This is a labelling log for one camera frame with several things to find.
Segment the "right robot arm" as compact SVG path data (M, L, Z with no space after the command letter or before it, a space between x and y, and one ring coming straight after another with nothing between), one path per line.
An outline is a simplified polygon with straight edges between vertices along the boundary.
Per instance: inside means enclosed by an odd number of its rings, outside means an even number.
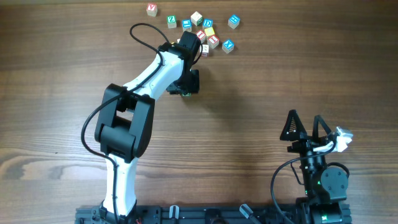
M298 198L288 211L280 211L286 223L349 223L347 199L349 170L338 162L327 163L325 156L343 152L352 142L353 133L339 126L333 131L320 115L314 117L313 131L309 135L296 110L290 110L280 140L290 141L287 148L297 153L298 158L288 161L300 162L305 197Z

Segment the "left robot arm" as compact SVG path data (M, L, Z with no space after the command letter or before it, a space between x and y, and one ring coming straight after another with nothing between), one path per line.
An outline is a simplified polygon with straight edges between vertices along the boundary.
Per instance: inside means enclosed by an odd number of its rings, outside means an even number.
M165 91L198 93L199 72L192 65L200 49L197 35L185 31L178 43L161 45L154 61L136 79L105 89L95 129L95 140L109 157L106 196L99 206L102 222L133 222L136 167L150 142L155 102Z

